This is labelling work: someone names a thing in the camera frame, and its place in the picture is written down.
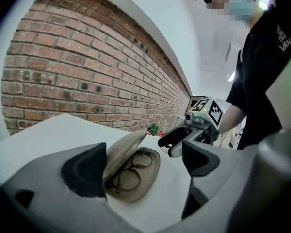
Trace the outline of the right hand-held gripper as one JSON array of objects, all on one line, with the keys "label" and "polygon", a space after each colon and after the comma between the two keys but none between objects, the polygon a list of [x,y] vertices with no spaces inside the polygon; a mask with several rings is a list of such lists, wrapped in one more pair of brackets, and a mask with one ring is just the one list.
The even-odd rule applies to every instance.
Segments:
[{"label": "right hand-held gripper", "polygon": [[[224,111],[218,100],[206,96],[191,96],[185,114],[176,115],[185,125],[202,130],[202,142],[213,144],[219,135]],[[158,140],[159,147],[168,148],[168,156],[182,156],[182,140],[187,136],[184,126],[177,126]]]}]

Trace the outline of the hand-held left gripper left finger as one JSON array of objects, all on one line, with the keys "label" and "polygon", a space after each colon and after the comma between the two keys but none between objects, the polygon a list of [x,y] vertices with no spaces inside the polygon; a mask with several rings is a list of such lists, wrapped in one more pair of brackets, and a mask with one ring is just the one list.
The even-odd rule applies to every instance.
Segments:
[{"label": "hand-held left gripper left finger", "polygon": [[105,143],[80,146],[30,161],[2,188],[44,233],[135,233],[107,202],[105,167]]}]

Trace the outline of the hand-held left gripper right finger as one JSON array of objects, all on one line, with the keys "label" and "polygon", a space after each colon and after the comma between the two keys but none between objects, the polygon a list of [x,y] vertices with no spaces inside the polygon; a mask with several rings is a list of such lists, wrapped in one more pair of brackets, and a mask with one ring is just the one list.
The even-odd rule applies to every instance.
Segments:
[{"label": "hand-held left gripper right finger", "polygon": [[244,190],[256,150],[232,150],[203,143],[184,141],[182,161],[191,177],[182,212],[185,219],[214,198],[234,205]]}]

